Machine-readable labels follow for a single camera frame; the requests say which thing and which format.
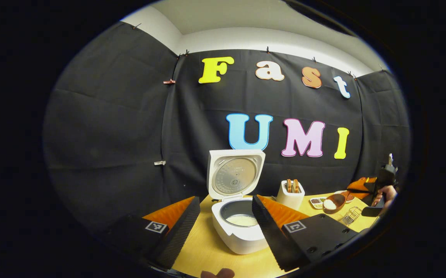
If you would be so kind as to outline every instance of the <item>rice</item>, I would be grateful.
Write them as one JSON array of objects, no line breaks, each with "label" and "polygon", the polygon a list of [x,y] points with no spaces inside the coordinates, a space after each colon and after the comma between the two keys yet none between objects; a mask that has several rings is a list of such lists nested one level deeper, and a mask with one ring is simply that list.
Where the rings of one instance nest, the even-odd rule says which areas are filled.
[{"label": "rice", "polygon": [[324,206],[324,208],[329,209],[329,210],[334,210],[336,209],[336,205],[335,203],[333,203],[333,201],[326,199],[324,200],[324,202],[322,203],[322,205]]}]

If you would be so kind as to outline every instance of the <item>hand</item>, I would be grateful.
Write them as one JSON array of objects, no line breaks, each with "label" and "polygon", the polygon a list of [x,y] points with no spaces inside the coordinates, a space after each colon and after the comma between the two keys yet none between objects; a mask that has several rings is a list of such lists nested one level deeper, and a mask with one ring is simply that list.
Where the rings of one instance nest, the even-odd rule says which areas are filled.
[{"label": "hand", "polygon": [[386,209],[391,205],[397,195],[397,192],[393,185],[384,186],[383,188],[378,190],[378,194],[371,206],[376,206],[378,204],[379,200],[381,200],[381,198],[383,197],[383,193],[386,193],[386,201],[384,203],[383,209],[379,214],[382,214],[386,211]]},{"label": "hand", "polygon": [[228,268],[223,268],[218,272],[218,274],[214,275],[209,271],[202,271],[201,278],[233,278],[235,273]]}]

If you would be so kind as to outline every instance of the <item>blue letter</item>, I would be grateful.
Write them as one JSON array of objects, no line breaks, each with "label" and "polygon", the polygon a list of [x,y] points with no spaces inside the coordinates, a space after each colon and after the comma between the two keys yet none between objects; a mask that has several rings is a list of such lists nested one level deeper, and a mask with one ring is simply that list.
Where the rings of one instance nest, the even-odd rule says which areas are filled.
[{"label": "blue letter", "polygon": [[343,97],[350,98],[350,93],[345,90],[345,86],[347,86],[347,83],[345,83],[345,81],[343,81],[340,76],[333,78],[333,80],[338,83],[338,88],[340,89],[340,93],[342,93]]},{"label": "blue letter", "polygon": [[228,140],[233,149],[260,149],[267,147],[269,140],[269,123],[273,121],[273,117],[269,115],[257,115],[255,120],[259,123],[259,139],[254,144],[245,141],[245,123],[249,120],[249,116],[245,114],[228,114],[226,120],[230,123]]}]

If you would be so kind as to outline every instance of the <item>table surface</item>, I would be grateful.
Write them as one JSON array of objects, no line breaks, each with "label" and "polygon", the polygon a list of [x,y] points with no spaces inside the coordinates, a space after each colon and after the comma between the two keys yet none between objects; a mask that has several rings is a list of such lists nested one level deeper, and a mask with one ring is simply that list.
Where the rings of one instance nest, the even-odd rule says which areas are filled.
[{"label": "table surface", "polygon": [[[313,208],[309,199],[328,197],[331,194],[333,193],[305,196],[299,211],[308,216],[323,213],[322,210]],[[274,278],[291,272],[280,269],[269,247],[247,255],[233,253],[213,226],[211,206],[216,202],[211,200],[208,195],[201,202],[201,213],[173,264],[174,270],[200,277],[203,270],[216,274],[222,268],[229,268],[235,272],[235,278]],[[338,213],[343,216],[355,206],[363,209],[367,205],[360,199],[354,198],[352,202],[345,204]],[[354,223],[350,224],[349,228],[360,232],[362,229],[369,228],[375,220],[376,217],[359,216]]]}]

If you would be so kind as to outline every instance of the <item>wooden bowl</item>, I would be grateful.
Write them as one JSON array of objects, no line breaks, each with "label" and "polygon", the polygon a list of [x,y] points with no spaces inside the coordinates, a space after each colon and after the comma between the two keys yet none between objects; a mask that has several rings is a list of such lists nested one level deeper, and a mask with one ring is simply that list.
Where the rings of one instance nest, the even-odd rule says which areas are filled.
[{"label": "wooden bowl", "polygon": [[343,194],[333,194],[333,195],[327,197],[326,200],[331,200],[336,205],[336,209],[329,210],[324,207],[324,203],[323,203],[322,211],[324,211],[324,213],[326,213],[326,214],[337,213],[338,211],[340,211],[343,208],[343,206],[345,205],[345,202],[347,201],[345,195],[343,195]]}]

